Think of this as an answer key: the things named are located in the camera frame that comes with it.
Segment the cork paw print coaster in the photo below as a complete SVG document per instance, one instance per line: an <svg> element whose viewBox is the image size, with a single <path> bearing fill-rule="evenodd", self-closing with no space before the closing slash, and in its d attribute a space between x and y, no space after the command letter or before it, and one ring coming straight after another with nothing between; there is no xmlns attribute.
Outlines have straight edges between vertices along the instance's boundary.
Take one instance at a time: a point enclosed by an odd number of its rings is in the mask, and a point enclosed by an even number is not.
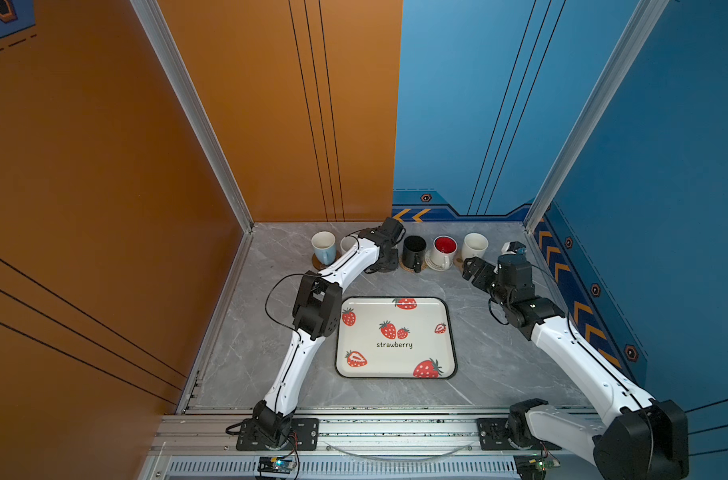
<svg viewBox="0 0 728 480"><path fill-rule="evenodd" d="M456 268L458 268L458 269L460 269L460 270L462 270L462 269L463 269L463 265L464 265L464 259L463 259L463 257L462 257L462 254L461 254L461 253L458 253L458 254L457 254L457 255L455 256L455 258L454 258L454 260L453 260L453 264L454 264L454 266L455 266Z"/></svg>

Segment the white mug red inside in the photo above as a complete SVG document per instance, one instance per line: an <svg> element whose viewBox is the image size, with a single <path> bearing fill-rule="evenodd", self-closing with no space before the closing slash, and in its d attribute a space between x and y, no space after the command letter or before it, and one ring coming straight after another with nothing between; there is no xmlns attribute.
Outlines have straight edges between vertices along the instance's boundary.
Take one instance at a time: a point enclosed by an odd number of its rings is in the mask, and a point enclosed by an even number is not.
<svg viewBox="0 0 728 480"><path fill-rule="evenodd" d="M450 236L442 235L438 236L434 242L431 250L438 250L444 253L453 253L454 258L458 249L457 242Z"/></svg>

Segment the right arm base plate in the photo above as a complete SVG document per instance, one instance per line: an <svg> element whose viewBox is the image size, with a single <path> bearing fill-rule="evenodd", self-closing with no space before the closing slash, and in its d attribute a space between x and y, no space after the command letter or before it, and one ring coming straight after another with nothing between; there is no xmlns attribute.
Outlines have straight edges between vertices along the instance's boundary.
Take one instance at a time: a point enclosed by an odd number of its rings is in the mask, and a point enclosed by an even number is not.
<svg viewBox="0 0 728 480"><path fill-rule="evenodd" d="M556 444L545 442L536 443L525 439L517 442L509 429L508 420L503 418L478 418L476 420L480 447L483 451L529 451L529 450L555 450L562 448Z"/></svg>

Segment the woven rattan round coaster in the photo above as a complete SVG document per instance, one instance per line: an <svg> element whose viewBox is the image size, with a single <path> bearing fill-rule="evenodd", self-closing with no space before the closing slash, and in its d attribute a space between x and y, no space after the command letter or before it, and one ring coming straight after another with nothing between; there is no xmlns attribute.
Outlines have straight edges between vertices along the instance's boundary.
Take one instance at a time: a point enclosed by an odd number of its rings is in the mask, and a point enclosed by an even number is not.
<svg viewBox="0 0 728 480"><path fill-rule="evenodd" d="M415 274L419 274L419 273L422 273L422 272L424 272L424 271L427 271L427 270L428 270L428 266L427 266L427 265L424 265L424 264L423 264L423 265L420 265L420 266L419 266L419 268L418 268L417 270L415 270L414 268L411 268L411 267L409 267L408 265L405 265L405 264L404 264L403 262L401 262L401 261L400 261L400 268L401 268L402 270L404 270L404 271L407 271L407 272L409 272L409 273L415 273Z"/></svg>

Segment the white multicolour woven rope coaster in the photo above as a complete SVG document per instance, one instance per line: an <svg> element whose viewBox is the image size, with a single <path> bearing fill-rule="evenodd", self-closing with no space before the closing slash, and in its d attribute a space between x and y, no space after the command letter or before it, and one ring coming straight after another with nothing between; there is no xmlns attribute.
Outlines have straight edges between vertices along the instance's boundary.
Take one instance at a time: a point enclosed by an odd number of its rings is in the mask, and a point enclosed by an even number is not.
<svg viewBox="0 0 728 480"><path fill-rule="evenodd" d="M454 254L431 250L425 257L426 265L432 270L445 272L454 264Z"/></svg>

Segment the plain white mug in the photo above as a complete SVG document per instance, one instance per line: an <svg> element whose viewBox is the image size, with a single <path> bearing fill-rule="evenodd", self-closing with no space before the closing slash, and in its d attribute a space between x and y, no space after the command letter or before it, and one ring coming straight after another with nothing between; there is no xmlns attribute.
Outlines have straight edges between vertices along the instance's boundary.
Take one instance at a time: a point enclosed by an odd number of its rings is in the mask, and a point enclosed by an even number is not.
<svg viewBox="0 0 728 480"><path fill-rule="evenodd" d="M489 248L489 240L481 233L468 233L463 240L461 259L483 258Z"/></svg>

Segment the dark scratched wooden coaster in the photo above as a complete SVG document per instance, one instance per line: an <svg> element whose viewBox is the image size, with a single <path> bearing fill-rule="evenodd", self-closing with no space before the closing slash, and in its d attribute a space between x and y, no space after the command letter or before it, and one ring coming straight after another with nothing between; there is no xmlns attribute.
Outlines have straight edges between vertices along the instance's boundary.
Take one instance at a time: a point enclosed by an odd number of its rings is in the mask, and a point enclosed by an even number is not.
<svg viewBox="0 0 728 480"><path fill-rule="evenodd" d="M333 263L335 263L339 259L339 255L335 254L335 257L333 258L333 260L330 264L324 264L323 262L321 262L316 254L313 254L311 259L312 259L313 268L317 271L321 271L321 270L328 268Z"/></svg>

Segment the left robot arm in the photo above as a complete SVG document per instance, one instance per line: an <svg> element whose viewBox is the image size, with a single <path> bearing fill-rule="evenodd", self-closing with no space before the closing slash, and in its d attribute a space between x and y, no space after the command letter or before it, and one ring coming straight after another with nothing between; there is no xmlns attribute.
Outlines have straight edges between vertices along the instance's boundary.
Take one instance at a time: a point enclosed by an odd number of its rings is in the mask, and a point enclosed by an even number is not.
<svg viewBox="0 0 728 480"><path fill-rule="evenodd" d="M274 382L247 422L260 445L280 449L294 444L292 420L301 387L319 348L340 324L345 290L363 273L396 270L404 235L403 224L388 217L377 227L355 232L355 246L331 265L298 275L291 342Z"/></svg>

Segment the white mug blue handle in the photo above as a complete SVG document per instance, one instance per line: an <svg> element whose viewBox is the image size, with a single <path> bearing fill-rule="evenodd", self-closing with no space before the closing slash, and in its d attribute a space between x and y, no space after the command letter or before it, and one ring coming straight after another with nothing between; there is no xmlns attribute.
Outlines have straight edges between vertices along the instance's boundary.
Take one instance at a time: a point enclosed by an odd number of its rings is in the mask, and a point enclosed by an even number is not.
<svg viewBox="0 0 728 480"><path fill-rule="evenodd" d="M320 231L311 238L314 259L323 266L333 264L337 259L336 236L330 231Z"/></svg>

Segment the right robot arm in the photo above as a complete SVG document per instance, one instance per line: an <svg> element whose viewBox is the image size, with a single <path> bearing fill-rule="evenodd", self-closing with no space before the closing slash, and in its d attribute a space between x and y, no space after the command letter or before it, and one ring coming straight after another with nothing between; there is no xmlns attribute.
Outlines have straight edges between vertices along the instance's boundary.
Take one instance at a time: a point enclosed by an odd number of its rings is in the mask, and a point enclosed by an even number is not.
<svg viewBox="0 0 728 480"><path fill-rule="evenodd" d="M688 418L674 401L658 401L622 374L579 333L568 315L536 294L523 252L463 262L462 275L489 294L516 328L548 354L590 401L598 420L564 413L542 399L509 409L515 447L550 442L598 468L605 479L684 479L690 473Z"/></svg>

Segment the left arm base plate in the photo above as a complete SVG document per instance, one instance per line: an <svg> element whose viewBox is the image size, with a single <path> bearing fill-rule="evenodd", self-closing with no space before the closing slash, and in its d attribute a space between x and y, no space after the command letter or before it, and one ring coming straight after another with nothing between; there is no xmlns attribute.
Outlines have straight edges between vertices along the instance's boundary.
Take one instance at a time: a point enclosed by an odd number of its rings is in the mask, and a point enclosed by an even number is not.
<svg viewBox="0 0 728 480"><path fill-rule="evenodd" d="M236 449L238 451L315 451L318 446L320 422L318 418L293 418L288 425L272 433L255 419L240 426Z"/></svg>

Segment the black mug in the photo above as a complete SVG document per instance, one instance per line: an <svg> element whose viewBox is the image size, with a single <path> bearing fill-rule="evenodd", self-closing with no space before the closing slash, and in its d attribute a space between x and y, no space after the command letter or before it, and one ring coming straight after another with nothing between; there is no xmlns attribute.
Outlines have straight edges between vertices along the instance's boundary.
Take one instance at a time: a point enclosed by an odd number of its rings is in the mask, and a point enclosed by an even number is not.
<svg viewBox="0 0 728 480"><path fill-rule="evenodd" d="M427 251L426 240L418 235L407 236L403 241L401 262L417 270L420 265L425 265L425 254Z"/></svg>

